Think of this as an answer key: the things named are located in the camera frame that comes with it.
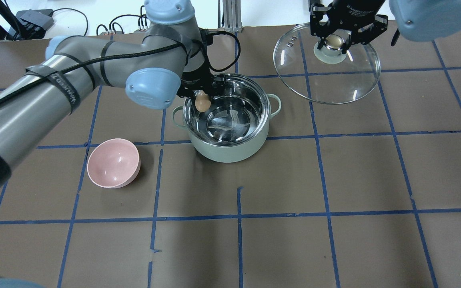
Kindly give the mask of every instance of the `white wall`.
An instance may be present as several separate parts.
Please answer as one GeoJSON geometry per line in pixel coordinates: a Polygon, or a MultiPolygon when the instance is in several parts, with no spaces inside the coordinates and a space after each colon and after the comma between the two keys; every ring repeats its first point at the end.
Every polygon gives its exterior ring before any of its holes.
{"type": "MultiPolygon", "coordinates": [[[[28,9],[58,9],[63,7],[83,11],[88,17],[88,35],[95,35],[98,24],[108,25],[111,19],[121,14],[139,14],[142,0],[7,0],[15,14],[28,9]]],[[[301,24],[309,21],[307,0],[242,0],[241,21],[243,26],[276,26],[301,24]]],[[[218,24],[218,0],[192,0],[199,27],[216,28],[218,24]]],[[[393,19],[388,1],[379,12],[393,19]]],[[[58,11],[53,15],[55,24],[46,33],[46,38],[57,35],[83,34],[84,17],[74,11],[58,11]]],[[[138,29],[137,18],[127,17],[117,20],[125,33],[138,29]]],[[[0,16],[0,24],[5,29],[10,26],[0,16]]]]}

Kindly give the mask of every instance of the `pot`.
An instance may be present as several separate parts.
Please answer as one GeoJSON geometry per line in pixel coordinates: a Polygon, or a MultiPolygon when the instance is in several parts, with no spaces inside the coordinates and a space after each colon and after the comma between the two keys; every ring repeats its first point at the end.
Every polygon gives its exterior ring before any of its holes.
{"type": "Polygon", "coordinates": [[[186,99],[172,113],[183,110],[183,124],[195,149],[205,157],[223,163],[238,162],[254,155],[264,144],[269,120],[280,112],[282,102],[267,94],[251,79],[239,74],[216,75],[217,88],[210,109],[199,112],[194,101],[186,99]],[[271,113],[269,99],[279,103],[271,113]]]}

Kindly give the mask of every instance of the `glass lid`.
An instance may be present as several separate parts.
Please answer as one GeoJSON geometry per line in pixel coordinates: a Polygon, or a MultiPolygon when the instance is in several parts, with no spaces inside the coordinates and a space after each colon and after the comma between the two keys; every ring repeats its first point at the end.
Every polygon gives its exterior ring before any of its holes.
{"type": "Polygon", "coordinates": [[[284,34],[273,55],[282,82],[305,99],[323,104],[350,103],[370,93],[380,77],[377,52],[371,44],[355,44],[342,54],[345,33],[329,35],[321,49],[321,39],[311,35],[309,23],[284,34]]]}

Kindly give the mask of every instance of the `pink bowl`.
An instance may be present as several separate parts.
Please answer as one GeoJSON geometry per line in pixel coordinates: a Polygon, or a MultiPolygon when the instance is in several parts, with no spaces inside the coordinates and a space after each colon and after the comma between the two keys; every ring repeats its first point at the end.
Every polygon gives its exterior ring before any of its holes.
{"type": "Polygon", "coordinates": [[[88,177],[103,188],[121,188],[131,183],[140,171],[140,155],[126,139],[103,142],[90,155],[86,164],[88,177]]]}

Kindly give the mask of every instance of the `pot handle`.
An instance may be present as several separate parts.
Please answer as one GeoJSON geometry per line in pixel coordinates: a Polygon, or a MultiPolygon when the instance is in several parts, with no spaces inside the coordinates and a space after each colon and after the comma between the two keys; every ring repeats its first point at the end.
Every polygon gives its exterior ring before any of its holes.
{"type": "Polygon", "coordinates": [[[183,129],[187,129],[186,128],[186,125],[181,125],[181,124],[178,124],[176,121],[175,121],[175,113],[177,113],[177,111],[181,110],[183,108],[183,106],[178,106],[174,109],[174,111],[172,112],[172,120],[174,121],[174,124],[175,126],[179,127],[179,128],[183,128],[183,129]]]}
{"type": "Polygon", "coordinates": [[[279,103],[279,108],[275,112],[271,113],[270,118],[273,118],[275,115],[277,115],[280,112],[280,109],[282,108],[282,102],[280,101],[280,98],[276,96],[275,94],[268,93],[268,97],[275,99],[279,103]]]}

